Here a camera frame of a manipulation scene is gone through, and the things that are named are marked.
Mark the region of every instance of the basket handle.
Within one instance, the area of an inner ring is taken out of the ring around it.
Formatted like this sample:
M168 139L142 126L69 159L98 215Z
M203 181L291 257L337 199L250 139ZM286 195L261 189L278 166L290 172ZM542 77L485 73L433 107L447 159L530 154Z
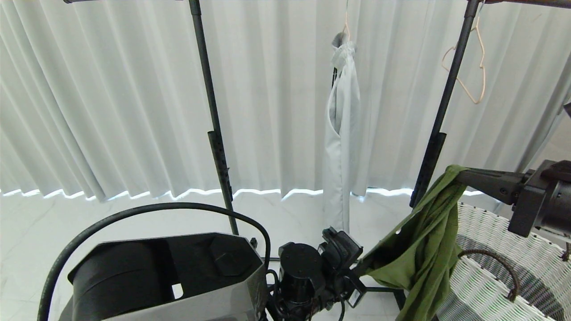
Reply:
M508 293L508 300L514 302L516 300L518 293L520 292L520 280L517 277L516 272L508 264L508 262L501 255L486 250L465 250L460 252L460 254L458 254L458 257L460 258L461 256L468 254L484 254L487 256L491 256L495 258L498 262L500 262L505 267L506 270L508 270L509 274L512 276L513 279L513 289Z

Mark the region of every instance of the green cloth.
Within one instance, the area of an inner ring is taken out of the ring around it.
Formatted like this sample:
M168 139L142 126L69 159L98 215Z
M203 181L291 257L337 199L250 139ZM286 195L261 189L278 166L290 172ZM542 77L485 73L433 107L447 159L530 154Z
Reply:
M454 179L466 169L448 166L412 213L361 261L369 262L365 274L383 286L409 291L397 321L431 320L450 291L460 252L457 202L466 189Z

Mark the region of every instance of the marble floor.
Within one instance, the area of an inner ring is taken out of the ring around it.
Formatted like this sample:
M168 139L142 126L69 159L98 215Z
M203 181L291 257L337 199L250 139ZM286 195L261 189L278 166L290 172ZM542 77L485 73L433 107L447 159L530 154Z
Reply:
M77 233L90 224L120 210L144 204L173 202L161 198L129 196L99 202L84 196L73 199L64 195L44 198L41 195L15 194L0 197L0 319L2 321L35 320L43 282L54 259ZM223 206L222 196L214 193L189 193L178 201L202 202ZM497 203L485 195L464 196L464 202L494 210ZM371 192L365 198L351 199L351 235L370 250L382 237L406 217L409 195L384 196ZM272 256L278 247L293 241L317 246L321 243L324 218L321 195L292 194L285 200L278 193L258 195L240 193L234 200L235 210L260 222L271 236ZM252 227L238 223L240 234L257 237L263 253L263 238ZM86 241L70 258L62 275L67 273L97 243L104 240L148 238L198 232L230 232L225 216L208 212L174 210L142 214L123 220L100 231ZM370 278L363 278L375 285ZM54 293L51 320L57 317L71 296L71 285L61 278ZM354 310L348 308L345 320L394 320L399 309L392 294L369 293ZM337 320L340 307L317 314L313 320Z

